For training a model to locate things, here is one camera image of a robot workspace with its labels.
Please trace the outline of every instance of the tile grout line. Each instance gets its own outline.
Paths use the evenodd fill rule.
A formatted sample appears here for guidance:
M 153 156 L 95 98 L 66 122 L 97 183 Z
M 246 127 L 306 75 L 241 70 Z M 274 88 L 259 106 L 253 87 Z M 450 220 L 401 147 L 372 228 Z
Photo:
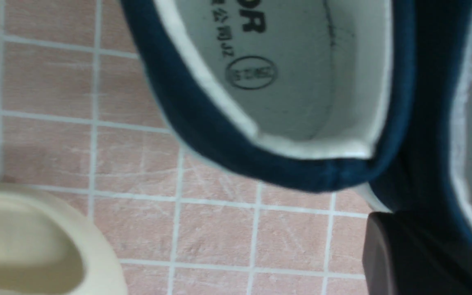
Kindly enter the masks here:
M 254 269 L 256 266 L 256 245 L 258 237 L 258 225 L 260 223 L 260 209 L 262 205 L 262 189 L 263 183 L 258 182 L 256 186 L 256 203 L 254 208 L 254 220 L 252 221 L 252 237 L 251 237 L 251 258 L 249 261 L 249 278 L 247 280 L 247 295 L 252 293 L 252 285 L 254 283 Z
M 84 46 L 84 45 L 74 45 L 74 44 L 69 44 L 69 43 L 59 43 L 59 42 L 53 42 L 53 41 L 28 39 L 28 38 L 24 38 L 24 37 L 15 36 L 15 35 L 2 34 L 1 36 L 2 36 L 3 41 L 11 42 L 11 43 L 37 45 L 37 46 L 41 46 L 41 47 L 66 49 L 66 50 L 73 50 L 73 51 L 77 51 L 77 52 L 89 52 L 89 53 L 95 52 L 94 47 L 88 47 L 88 46 Z M 110 55 L 110 56 L 133 58 L 133 59 L 138 59 L 139 58 L 138 54 L 135 54 L 135 53 L 132 53 L 132 52 L 122 52 L 120 50 L 114 50 L 114 49 L 99 48 L 98 52 L 100 54 Z
M 94 120 L 92 119 L 73 118 L 69 116 L 55 116 L 55 115 L 26 113 L 26 112 L 18 112 L 18 111 L 6 111 L 6 110 L 2 110 L 0 113 L 2 114 L 2 116 L 11 116 L 15 118 L 36 119 L 36 120 L 84 124 L 84 125 L 92 125 L 94 123 Z M 125 124 L 125 123 L 114 123 L 114 122 L 100 121 L 100 120 L 97 120 L 96 124 L 98 126 L 103 126 L 103 127 L 114 127 L 114 128 L 120 128 L 120 129 L 131 129 L 131 130 L 155 132 L 155 133 L 166 133 L 166 134 L 170 133 L 168 129 L 159 128 L 159 127 L 131 125 L 131 124 Z
M 61 193 L 73 193 L 73 194 L 88 194 L 90 191 L 85 188 L 69 188 L 51 185 L 27 185 L 28 187 L 41 189 L 45 191 L 61 192 Z M 94 189 L 94 195 L 108 198 L 127 198 L 135 200 L 155 200 L 158 202 L 174 202 L 176 197 L 169 196 L 152 196 L 143 194 L 132 194 L 132 193 L 116 193 L 108 191 L 100 191 Z M 212 206 L 228 206 L 234 208 L 245 208 L 255 209 L 257 206 L 253 203 L 237 203 L 226 200 L 209 200 L 209 199 L 196 199 L 196 198 L 180 198 L 181 204 L 200 204 L 200 205 L 212 205 Z M 346 216 L 353 218 L 367 219 L 368 215 L 363 213 L 354 213 L 346 211 L 329 211 L 320 209 L 308 209 L 304 207 L 288 207 L 288 206 L 276 206 L 276 205 L 261 205 L 259 206 L 262 210 L 270 211 L 282 211 L 282 212 L 296 212 L 296 213 L 311 213 L 317 215 L 334 215 L 334 216 Z
M 100 91 L 100 47 L 101 47 L 101 15 L 102 0 L 96 0 L 94 25 L 94 51 L 92 60 L 92 127 L 90 132 L 90 167 L 88 171 L 88 218 L 94 221 L 94 189 L 96 183 L 96 166 L 98 158 L 98 120 Z
M 333 239 L 335 207 L 336 207 L 336 193 L 333 193 L 331 195 L 331 204 L 329 207 L 331 214 L 329 214 L 329 222 L 327 224 L 327 238 L 325 241 L 324 272 L 329 272 L 331 240 Z M 328 278 L 324 277 L 324 280 L 322 282 L 322 295 L 327 295 L 327 282 L 328 282 Z
M 311 271 L 311 270 L 296 270 L 296 269 L 280 269 L 280 268 L 265 268 L 256 267 L 251 270 L 250 267 L 246 266 L 233 266 L 233 265 L 210 265 L 201 263 L 171 263 L 169 261 L 159 260 L 141 260 L 141 259 L 120 259 L 120 263 L 131 264 L 131 265 L 150 265 L 150 266 L 163 266 L 163 267 L 176 267 L 176 268 L 187 268 L 187 269 L 209 269 L 209 270 L 225 270 L 225 271 L 239 271 L 239 272 L 250 272 L 255 273 L 277 273 L 284 275 L 298 275 L 298 276 L 312 276 L 312 277 L 330 277 L 330 278 L 343 278 L 343 279 L 356 279 L 364 280 L 365 275 L 351 274 L 351 273 L 338 273 L 338 272 L 325 272 L 325 271 Z
M 2 89 L 5 75 L 5 0 L 0 0 L 0 181 L 5 175 L 5 138 L 2 118 Z
M 179 220 L 182 213 L 183 166 L 185 150 L 180 146 L 178 153 L 178 177 L 176 179 L 176 201 L 174 209 L 174 224 L 172 226 L 172 248 L 170 250 L 169 276 L 167 280 L 167 295 L 172 295 L 174 289 L 174 274 L 176 273 L 176 256 L 178 252 Z

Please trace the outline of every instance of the blue fabric trim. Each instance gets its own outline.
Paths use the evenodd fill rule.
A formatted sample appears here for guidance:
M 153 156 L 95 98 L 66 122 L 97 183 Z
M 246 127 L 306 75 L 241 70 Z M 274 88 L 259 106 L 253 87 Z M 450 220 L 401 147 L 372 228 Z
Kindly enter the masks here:
M 167 36 L 152 0 L 123 0 L 124 13 L 159 104 L 179 136 L 202 156 L 255 179 L 308 192 L 335 191 L 383 172 L 403 140 L 414 94 L 414 7 L 393 3 L 395 70 L 391 104 L 372 160 L 308 161 L 280 157 L 252 145 L 210 102 Z

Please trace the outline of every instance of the black object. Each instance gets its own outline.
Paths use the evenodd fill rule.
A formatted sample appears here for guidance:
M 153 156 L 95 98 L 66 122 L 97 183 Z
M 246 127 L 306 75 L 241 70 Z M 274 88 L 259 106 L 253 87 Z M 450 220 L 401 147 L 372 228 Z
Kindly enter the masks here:
M 472 249 L 440 241 L 410 213 L 371 213 L 363 267 L 371 295 L 472 295 Z

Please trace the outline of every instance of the floor tile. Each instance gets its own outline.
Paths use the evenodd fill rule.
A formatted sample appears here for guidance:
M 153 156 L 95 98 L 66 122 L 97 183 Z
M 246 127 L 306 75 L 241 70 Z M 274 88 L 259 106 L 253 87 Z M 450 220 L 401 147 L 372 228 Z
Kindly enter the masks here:
M 129 295 L 167 295 L 168 267 L 124 264 Z
M 362 253 L 367 219 L 335 216 L 329 271 L 363 273 Z
M 245 295 L 246 272 L 177 268 L 174 295 Z
M 100 120 L 165 127 L 139 60 L 101 56 Z
M 92 117 L 92 54 L 6 43 L 3 108 Z
M 101 48 L 137 52 L 117 0 L 103 0 Z
M 252 286 L 253 295 L 321 295 L 320 277 L 257 273 Z
M 5 117 L 5 179 L 89 186 L 90 125 Z
M 95 0 L 6 0 L 7 34 L 94 45 Z
M 322 271 L 327 215 L 261 211 L 256 265 Z
M 371 213 L 367 202 L 352 189 L 346 189 L 336 193 L 336 211 L 353 213 Z
M 308 194 L 273 185 L 262 189 L 262 204 L 328 210 L 330 193 Z
M 327 295 L 369 295 L 365 280 L 329 278 Z
M 254 203 L 257 182 L 207 166 L 191 155 L 185 157 L 183 174 L 184 198 L 228 200 Z
M 170 134 L 100 127 L 96 188 L 174 196 L 178 150 Z
M 182 204 L 177 261 L 249 265 L 253 210 Z
M 174 202 L 96 197 L 94 223 L 122 259 L 170 259 Z
M 47 191 L 47 193 L 54 195 L 56 198 L 64 201 L 65 203 L 69 204 L 72 208 L 76 209 L 84 216 L 88 215 L 89 211 L 89 196 L 88 195 L 81 195 L 81 194 L 71 194 L 71 193 L 60 193 L 60 192 L 51 192 Z

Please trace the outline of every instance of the navy blue shoe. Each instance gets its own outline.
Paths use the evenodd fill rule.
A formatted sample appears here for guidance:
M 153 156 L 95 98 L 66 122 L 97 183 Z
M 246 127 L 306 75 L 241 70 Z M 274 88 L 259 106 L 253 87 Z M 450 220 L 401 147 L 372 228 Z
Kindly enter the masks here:
M 123 0 L 152 91 L 196 154 L 307 192 L 381 174 L 414 99 L 412 0 Z

